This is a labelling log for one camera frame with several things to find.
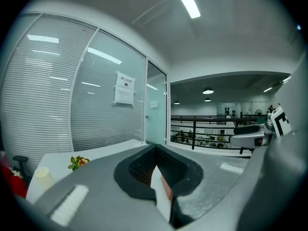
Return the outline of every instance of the glass door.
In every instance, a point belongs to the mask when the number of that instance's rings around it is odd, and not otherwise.
[[[165,144],[167,137],[166,75],[148,62],[145,99],[145,140],[147,144]]]

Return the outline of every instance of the table surface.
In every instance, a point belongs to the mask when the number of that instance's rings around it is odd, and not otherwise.
[[[100,147],[91,150],[79,151],[79,152],[67,152],[67,153],[54,153],[45,154],[40,161],[38,167],[48,167],[50,174],[55,179],[56,182],[63,179],[67,175],[71,174],[73,171],[67,167],[70,165],[71,156],[82,156],[88,158],[89,160],[94,160],[100,157],[109,156],[116,154],[125,150],[133,149],[145,145],[138,140],[129,140],[126,142],[113,144],[105,147]],[[33,177],[26,196],[26,200],[34,204],[39,197],[44,193],[41,185],[39,184],[36,177]]]

